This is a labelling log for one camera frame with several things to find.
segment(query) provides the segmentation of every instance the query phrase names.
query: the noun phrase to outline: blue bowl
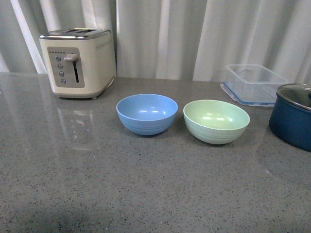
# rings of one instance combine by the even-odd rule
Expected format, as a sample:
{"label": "blue bowl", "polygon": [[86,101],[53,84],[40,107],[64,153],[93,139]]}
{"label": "blue bowl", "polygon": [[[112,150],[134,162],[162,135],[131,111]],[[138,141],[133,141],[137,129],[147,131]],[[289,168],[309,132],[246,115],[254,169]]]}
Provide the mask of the blue bowl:
{"label": "blue bowl", "polygon": [[117,104],[122,124],[141,135],[154,135],[168,129],[177,110],[178,105],[174,100],[156,94],[128,96]]}

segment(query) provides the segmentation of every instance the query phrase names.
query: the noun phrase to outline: pot lid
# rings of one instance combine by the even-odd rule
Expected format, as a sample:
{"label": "pot lid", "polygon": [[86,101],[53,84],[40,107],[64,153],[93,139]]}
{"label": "pot lid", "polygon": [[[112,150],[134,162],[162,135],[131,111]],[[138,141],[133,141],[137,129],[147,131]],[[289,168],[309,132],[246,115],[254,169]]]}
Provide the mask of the pot lid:
{"label": "pot lid", "polygon": [[277,94],[285,101],[311,111],[311,85],[286,84],[277,89]]}

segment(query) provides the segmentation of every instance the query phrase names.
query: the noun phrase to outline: toaster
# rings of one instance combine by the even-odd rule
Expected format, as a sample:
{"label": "toaster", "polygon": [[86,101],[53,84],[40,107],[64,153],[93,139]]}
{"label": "toaster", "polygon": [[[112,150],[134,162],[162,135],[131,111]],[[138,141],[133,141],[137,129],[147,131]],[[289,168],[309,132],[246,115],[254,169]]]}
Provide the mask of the toaster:
{"label": "toaster", "polygon": [[56,96],[95,99],[112,84],[116,60],[110,30],[56,30],[39,41]]}

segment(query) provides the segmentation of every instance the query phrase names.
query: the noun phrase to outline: bowl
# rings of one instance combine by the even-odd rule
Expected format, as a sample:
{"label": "bowl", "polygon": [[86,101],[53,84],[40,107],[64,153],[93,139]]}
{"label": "bowl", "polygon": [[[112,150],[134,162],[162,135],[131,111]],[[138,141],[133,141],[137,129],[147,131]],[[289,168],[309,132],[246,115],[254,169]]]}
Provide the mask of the bowl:
{"label": "bowl", "polygon": [[178,110],[177,103],[162,95],[139,94],[128,96],[117,104],[122,124],[141,135],[154,135],[168,129]]}
{"label": "bowl", "polygon": [[196,100],[184,107],[190,133],[201,141],[226,144],[239,138],[250,122],[246,111],[218,100]]}

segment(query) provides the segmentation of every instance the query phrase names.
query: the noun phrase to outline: curtain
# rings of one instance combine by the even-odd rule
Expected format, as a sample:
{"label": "curtain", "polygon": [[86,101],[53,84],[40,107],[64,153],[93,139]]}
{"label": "curtain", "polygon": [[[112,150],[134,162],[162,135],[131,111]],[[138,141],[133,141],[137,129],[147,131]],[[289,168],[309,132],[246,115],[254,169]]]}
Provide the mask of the curtain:
{"label": "curtain", "polygon": [[39,36],[105,28],[117,75],[217,81],[227,64],[259,64],[311,84],[309,0],[2,0],[0,71],[47,73]]}

